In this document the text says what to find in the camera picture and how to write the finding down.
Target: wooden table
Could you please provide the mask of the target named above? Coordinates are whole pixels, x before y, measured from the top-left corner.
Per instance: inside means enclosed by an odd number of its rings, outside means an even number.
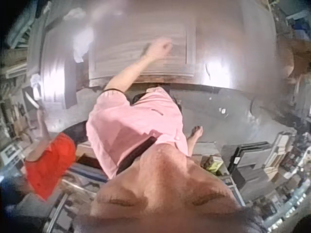
[[[112,10],[104,14],[100,23],[164,10],[195,18],[193,77],[142,75],[137,83],[186,83],[260,94],[277,92],[281,76],[277,69],[274,20],[256,0],[126,2],[110,6]],[[90,86],[105,85],[110,78],[92,79]]]

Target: wooden board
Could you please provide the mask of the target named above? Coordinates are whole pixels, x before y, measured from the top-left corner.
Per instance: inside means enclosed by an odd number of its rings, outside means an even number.
[[[89,78],[118,74],[144,54],[154,39],[173,40],[170,55],[152,64],[143,74],[193,76],[195,64],[195,23],[193,18],[172,13],[140,14],[126,21],[111,21],[96,28],[90,50]]]

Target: stacked wooden boards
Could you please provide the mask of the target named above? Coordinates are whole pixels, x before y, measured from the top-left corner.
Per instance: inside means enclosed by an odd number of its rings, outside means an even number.
[[[113,18],[95,29],[89,56],[89,78],[118,74],[135,62],[160,36],[173,40],[170,55],[143,74],[193,76],[195,71],[195,20],[187,14],[159,12]]]

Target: pink shirt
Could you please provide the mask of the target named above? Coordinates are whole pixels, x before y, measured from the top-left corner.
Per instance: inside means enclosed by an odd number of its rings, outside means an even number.
[[[120,162],[149,137],[156,144],[175,143],[188,156],[182,114],[161,87],[150,88],[135,105],[125,95],[109,90],[102,93],[89,114],[87,136],[107,176],[116,176]]]

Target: shirt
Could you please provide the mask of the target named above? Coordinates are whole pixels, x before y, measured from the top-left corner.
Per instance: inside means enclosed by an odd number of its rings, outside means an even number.
[[[134,105],[118,90],[103,92],[89,114],[86,133],[107,176],[116,176],[120,162],[151,136],[155,144],[173,143],[188,156],[182,114],[167,92],[150,88]]]

